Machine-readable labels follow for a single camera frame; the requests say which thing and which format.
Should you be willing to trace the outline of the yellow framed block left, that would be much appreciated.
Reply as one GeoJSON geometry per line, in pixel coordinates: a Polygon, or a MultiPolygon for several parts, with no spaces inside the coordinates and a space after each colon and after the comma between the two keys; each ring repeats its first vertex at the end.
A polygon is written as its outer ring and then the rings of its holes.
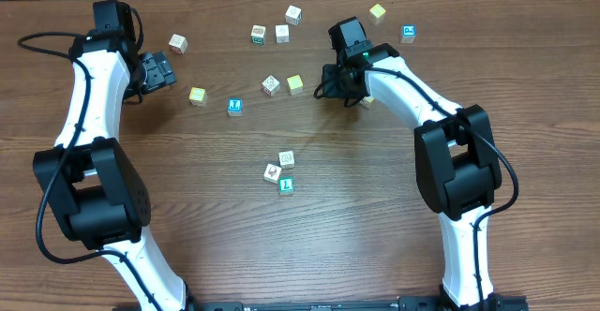
{"type": "Polygon", "coordinates": [[[204,106],[207,102],[206,91],[203,88],[192,87],[188,99],[194,106],[204,106]]]}

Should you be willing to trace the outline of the blue block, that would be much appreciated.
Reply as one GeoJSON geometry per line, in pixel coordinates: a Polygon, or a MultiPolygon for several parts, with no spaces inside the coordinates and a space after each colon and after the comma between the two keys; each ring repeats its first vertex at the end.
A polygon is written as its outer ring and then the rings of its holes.
{"type": "Polygon", "coordinates": [[[229,98],[227,112],[230,116],[243,115],[243,100],[241,98],[229,98]]]}
{"type": "Polygon", "coordinates": [[[400,42],[403,44],[413,43],[416,38],[416,27],[413,24],[403,24],[400,32],[400,42]]]}
{"type": "Polygon", "coordinates": [[[292,169],[295,165],[293,151],[284,151],[278,153],[279,165],[283,169],[292,169]]]}

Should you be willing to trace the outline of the white block top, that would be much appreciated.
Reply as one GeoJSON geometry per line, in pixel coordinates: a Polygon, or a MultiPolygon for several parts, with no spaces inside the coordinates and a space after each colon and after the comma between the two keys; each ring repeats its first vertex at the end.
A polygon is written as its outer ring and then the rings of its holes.
{"type": "Polygon", "coordinates": [[[302,19],[302,9],[293,5],[289,5],[285,12],[285,21],[288,24],[297,26],[302,19]]]}

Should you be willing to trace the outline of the green sided block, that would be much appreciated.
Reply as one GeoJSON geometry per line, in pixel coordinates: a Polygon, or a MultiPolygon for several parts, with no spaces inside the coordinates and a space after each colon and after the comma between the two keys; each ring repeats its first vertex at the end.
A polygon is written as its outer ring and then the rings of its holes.
{"type": "Polygon", "coordinates": [[[251,42],[258,45],[264,44],[266,27],[262,25],[253,25],[250,33],[251,42]]]}

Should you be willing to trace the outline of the white block red sides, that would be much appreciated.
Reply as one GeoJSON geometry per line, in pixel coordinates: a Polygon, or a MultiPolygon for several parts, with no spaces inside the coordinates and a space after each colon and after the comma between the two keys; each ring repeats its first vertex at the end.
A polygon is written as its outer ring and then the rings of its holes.
{"type": "Polygon", "coordinates": [[[280,89],[280,82],[273,75],[269,75],[262,82],[262,90],[268,96],[274,96],[279,91],[279,89],[280,89]]]}

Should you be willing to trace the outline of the yellow top block centre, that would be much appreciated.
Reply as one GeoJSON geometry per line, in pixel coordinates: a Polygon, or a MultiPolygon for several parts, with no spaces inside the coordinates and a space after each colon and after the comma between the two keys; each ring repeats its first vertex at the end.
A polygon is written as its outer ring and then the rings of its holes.
{"type": "Polygon", "coordinates": [[[298,95],[303,92],[304,84],[299,75],[291,76],[287,79],[287,83],[289,86],[289,91],[292,96],[298,95]]]}

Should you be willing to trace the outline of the white block red side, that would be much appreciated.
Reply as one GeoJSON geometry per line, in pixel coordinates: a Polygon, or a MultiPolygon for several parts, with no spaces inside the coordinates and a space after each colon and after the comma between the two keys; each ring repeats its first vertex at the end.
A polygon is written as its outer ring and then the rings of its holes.
{"type": "Polygon", "coordinates": [[[173,34],[169,41],[169,47],[172,52],[184,54],[188,48],[188,41],[181,35],[173,34]]]}

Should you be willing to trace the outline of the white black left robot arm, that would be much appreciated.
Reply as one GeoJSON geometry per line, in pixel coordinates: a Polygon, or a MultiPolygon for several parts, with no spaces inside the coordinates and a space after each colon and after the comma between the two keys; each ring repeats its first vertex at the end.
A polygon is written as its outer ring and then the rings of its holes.
{"type": "Polygon", "coordinates": [[[33,171],[43,191],[36,240],[59,264],[103,257],[137,298],[139,310],[194,310],[187,283],[171,269],[149,228],[146,186],[119,143],[125,100],[174,84],[163,52],[142,52],[136,9],[118,0],[93,5],[95,27],[73,35],[64,58],[74,70],[65,125],[33,171]]]}

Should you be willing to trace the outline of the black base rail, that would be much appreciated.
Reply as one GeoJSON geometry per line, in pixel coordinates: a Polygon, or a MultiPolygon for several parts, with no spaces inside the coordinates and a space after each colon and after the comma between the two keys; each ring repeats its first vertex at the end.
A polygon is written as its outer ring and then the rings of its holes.
{"type": "MultiPolygon", "coordinates": [[[[525,297],[491,298],[486,310],[527,311],[530,310],[525,297]]],[[[312,304],[242,304],[240,302],[203,303],[192,302],[185,310],[199,311],[434,311],[453,310],[440,297],[400,297],[394,301],[350,301],[312,304]]]]}

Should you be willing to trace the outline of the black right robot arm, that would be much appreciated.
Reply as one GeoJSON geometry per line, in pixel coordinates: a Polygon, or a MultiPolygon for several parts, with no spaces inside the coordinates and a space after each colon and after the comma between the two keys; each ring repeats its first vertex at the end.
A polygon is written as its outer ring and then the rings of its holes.
{"type": "Polygon", "coordinates": [[[341,98],[347,108],[371,96],[413,133],[417,187],[441,225],[442,307],[499,309],[488,274],[485,215],[502,176],[487,113],[437,94],[396,49],[373,45],[355,17],[336,23],[328,35],[337,60],[323,66],[314,96],[341,98]]]}

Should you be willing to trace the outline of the acorn wooden block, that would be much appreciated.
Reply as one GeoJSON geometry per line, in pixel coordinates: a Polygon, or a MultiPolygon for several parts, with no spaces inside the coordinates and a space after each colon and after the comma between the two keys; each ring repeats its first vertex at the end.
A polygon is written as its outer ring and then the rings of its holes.
{"type": "Polygon", "coordinates": [[[276,184],[282,172],[280,166],[274,164],[268,164],[263,174],[263,179],[267,182],[276,184]]]}

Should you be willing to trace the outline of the yellow block top right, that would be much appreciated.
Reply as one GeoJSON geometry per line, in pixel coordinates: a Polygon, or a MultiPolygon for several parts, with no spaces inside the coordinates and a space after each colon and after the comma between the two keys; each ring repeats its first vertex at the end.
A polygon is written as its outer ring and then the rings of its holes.
{"type": "Polygon", "coordinates": [[[382,7],[380,4],[374,5],[368,11],[369,21],[373,25],[379,25],[380,23],[382,23],[385,18],[385,15],[386,15],[386,9],[384,7],[382,7]]]}

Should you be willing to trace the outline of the green top block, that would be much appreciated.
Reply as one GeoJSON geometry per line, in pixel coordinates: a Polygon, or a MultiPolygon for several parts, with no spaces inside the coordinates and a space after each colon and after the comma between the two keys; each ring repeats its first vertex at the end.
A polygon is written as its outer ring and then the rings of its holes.
{"type": "Polygon", "coordinates": [[[278,179],[278,190],[281,196],[294,193],[294,180],[292,177],[280,177],[278,179]]]}

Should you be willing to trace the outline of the blue top block right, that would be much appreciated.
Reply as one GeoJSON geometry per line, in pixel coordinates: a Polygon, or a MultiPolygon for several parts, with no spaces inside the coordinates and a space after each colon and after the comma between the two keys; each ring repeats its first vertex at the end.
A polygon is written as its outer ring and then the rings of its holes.
{"type": "Polygon", "coordinates": [[[416,27],[413,24],[403,24],[400,32],[400,42],[403,44],[413,43],[416,38],[416,27]]]}

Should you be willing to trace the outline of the yellow block lower right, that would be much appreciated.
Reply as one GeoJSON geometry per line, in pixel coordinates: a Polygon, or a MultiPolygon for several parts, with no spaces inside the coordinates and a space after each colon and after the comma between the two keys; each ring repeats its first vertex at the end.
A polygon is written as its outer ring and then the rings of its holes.
{"type": "Polygon", "coordinates": [[[365,108],[370,108],[373,103],[374,103],[374,97],[373,96],[363,97],[362,100],[360,101],[360,104],[362,106],[364,106],[365,108]]]}

